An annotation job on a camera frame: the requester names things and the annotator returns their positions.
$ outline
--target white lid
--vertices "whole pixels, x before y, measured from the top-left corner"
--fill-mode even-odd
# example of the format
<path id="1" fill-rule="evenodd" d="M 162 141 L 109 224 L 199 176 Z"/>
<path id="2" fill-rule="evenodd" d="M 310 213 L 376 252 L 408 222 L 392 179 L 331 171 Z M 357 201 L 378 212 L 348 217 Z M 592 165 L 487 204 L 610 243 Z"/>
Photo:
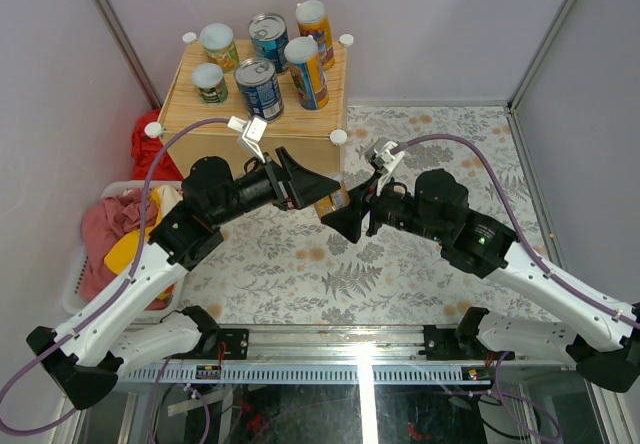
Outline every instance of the white lid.
<path id="1" fill-rule="evenodd" d="M 191 81 L 200 89 L 211 89 L 224 78 L 222 69 L 217 64 L 200 64 L 193 70 Z"/>
<path id="2" fill-rule="evenodd" d="M 288 62 L 302 64 L 318 53 L 318 43 L 313 36 L 296 37 L 284 48 L 284 57 Z"/>
<path id="3" fill-rule="evenodd" d="M 296 20 L 300 24 L 313 24 L 324 17 L 324 4 L 320 1 L 305 1 L 296 7 Z"/>
<path id="4" fill-rule="evenodd" d="M 182 36 L 182 42 L 184 42 L 185 44 L 191 44 L 196 39 L 198 39 L 198 36 L 195 32 L 187 32 L 184 36 Z"/>
<path id="5" fill-rule="evenodd" d="M 331 134 L 329 134 L 329 140 L 331 140 L 332 144 L 341 146 L 347 142 L 347 133 L 342 129 L 336 129 L 335 131 L 331 131 Z"/>
<path id="6" fill-rule="evenodd" d="M 349 47 L 350 45 L 353 44 L 353 36 L 351 34 L 343 34 L 340 36 L 340 44 L 342 44 L 344 47 Z"/>
<path id="7" fill-rule="evenodd" d="M 162 124 L 159 122 L 150 122 L 144 126 L 144 133 L 151 138 L 160 137 L 163 131 Z"/>
<path id="8" fill-rule="evenodd" d="M 233 31 L 226 24 L 209 24 L 200 32 L 200 42 L 213 51 L 224 49 L 233 42 Z"/>

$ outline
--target tin can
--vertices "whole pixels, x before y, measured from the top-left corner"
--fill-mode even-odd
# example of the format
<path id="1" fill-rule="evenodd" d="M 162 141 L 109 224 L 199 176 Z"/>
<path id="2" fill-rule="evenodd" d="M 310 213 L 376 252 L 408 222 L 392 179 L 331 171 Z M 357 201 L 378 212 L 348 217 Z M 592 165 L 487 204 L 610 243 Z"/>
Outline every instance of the tin can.
<path id="1" fill-rule="evenodd" d="M 264 57 L 247 59 L 234 76 L 249 116 L 274 121 L 282 115 L 284 103 L 273 62 Z"/>
<path id="2" fill-rule="evenodd" d="M 325 71 L 331 69 L 336 60 L 333 56 L 333 40 L 331 38 L 329 16 L 324 10 L 324 4 L 320 1 L 306 1 L 298 4 L 296 21 L 298 21 L 300 35 L 313 36 L 318 43 L 322 68 Z"/>
<path id="3" fill-rule="evenodd" d="M 326 106 L 329 93 L 316 41 L 311 36 L 296 37 L 287 44 L 284 55 L 302 107 L 313 111 Z"/>
<path id="4" fill-rule="evenodd" d="M 332 174 L 327 177 L 330 177 L 331 179 L 340 182 L 340 189 L 338 189 L 335 192 L 332 192 L 328 196 L 323 197 L 313 205 L 313 207 L 316 210 L 316 214 L 318 215 L 319 218 L 323 218 L 327 214 L 331 214 L 332 212 L 335 212 L 338 209 L 347 207 L 351 202 L 351 198 L 349 197 L 349 191 L 347 191 L 347 186 L 345 186 L 344 181 L 342 180 L 342 175 Z"/>
<path id="5" fill-rule="evenodd" d="M 200 64 L 193 70 L 191 80 L 205 104 L 220 104 L 229 95 L 224 73 L 217 64 Z"/>
<path id="6" fill-rule="evenodd" d="M 278 74 L 287 70 L 284 48 L 289 43 L 289 36 L 282 16 L 258 14 L 249 22 L 249 36 L 256 54 L 273 62 Z"/>
<path id="7" fill-rule="evenodd" d="M 229 26 L 208 25 L 200 32 L 200 42 L 209 60 L 224 72 L 231 72 L 238 67 L 238 51 Z"/>

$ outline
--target wooden shelf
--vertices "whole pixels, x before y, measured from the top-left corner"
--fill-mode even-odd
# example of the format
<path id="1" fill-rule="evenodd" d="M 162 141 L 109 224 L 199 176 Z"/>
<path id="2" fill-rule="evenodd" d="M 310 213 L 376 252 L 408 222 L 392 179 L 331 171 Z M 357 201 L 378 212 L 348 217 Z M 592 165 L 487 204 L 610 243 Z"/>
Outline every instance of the wooden shelf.
<path id="1" fill-rule="evenodd" d="M 240 61 L 255 57 L 250 40 L 236 40 Z M 269 123 L 265 137 L 326 138 L 331 131 L 346 128 L 345 81 L 347 51 L 338 41 L 333 44 L 336 62 L 326 72 L 329 90 L 328 104 L 317 111 L 304 109 L 298 100 L 296 89 L 287 71 L 278 76 L 284 112 L 280 118 Z M 190 124 L 212 117 L 246 118 L 247 112 L 240 91 L 236 86 L 233 72 L 225 74 L 229 97 L 215 106 L 207 106 L 200 100 L 191 81 L 193 70 L 209 62 L 199 41 L 187 46 L 174 82 L 162 107 L 159 121 L 168 133 L 178 132 Z M 210 124 L 194 131 L 195 134 L 215 134 L 234 136 L 237 134 L 224 124 Z"/>

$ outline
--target laundry basket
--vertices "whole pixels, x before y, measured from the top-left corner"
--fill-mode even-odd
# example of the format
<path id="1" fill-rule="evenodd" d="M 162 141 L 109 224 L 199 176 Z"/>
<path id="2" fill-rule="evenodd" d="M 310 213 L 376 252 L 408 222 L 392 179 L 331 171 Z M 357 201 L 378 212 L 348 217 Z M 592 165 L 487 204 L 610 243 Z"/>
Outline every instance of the laundry basket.
<path id="1" fill-rule="evenodd" d="M 155 189 L 156 187 L 162 186 L 163 184 L 174 187 L 175 189 L 180 189 L 181 182 L 151 181 L 151 189 Z M 114 182 L 113 184 L 107 186 L 107 188 L 102 192 L 102 196 L 100 197 L 103 198 L 121 196 L 129 190 L 142 189 L 143 186 L 144 181 Z M 71 273 L 63 292 L 62 307 L 69 314 L 76 314 L 80 312 L 88 304 L 88 302 L 80 295 L 80 284 L 82 283 L 82 277 L 84 276 L 85 270 L 87 268 L 87 261 L 87 251 L 83 245 L 82 252 L 76 258 L 76 262 L 74 263 L 74 266 L 72 268 L 73 272 Z M 167 298 L 167 307 L 155 311 L 142 311 L 139 317 L 134 322 L 148 322 L 152 320 L 156 321 L 175 311 L 178 307 L 178 302 L 180 301 L 180 293 L 182 292 L 183 283 L 184 279 L 179 279 L 176 281 L 171 296 Z"/>

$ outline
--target floral pattern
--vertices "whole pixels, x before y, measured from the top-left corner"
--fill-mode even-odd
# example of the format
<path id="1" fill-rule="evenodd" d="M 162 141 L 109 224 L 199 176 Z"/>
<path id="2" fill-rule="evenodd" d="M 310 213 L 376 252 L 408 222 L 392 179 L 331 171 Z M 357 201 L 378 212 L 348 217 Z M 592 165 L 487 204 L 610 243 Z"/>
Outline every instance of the floral pattern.
<path id="1" fill-rule="evenodd" d="M 480 147 L 527 236 L 544 253 L 501 107 L 350 108 L 347 187 L 371 175 L 364 154 L 378 138 L 406 141 L 432 133 L 459 135 Z M 410 148 L 395 177 L 411 189 L 421 172 L 437 167 L 469 189 L 472 208 L 508 224 L 482 163 L 461 144 Z M 221 323 L 455 324 L 469 306 L 552 319 L 520 295 L 452 268 L 436 243 L 395 229 L 382 228 L 354 245 L 322 226 L 313 208 L 284 213 L 264 207 L 226 225 L 223 234 L 225 243 L 187 276 L 181 300 L 206 308 Z"/>

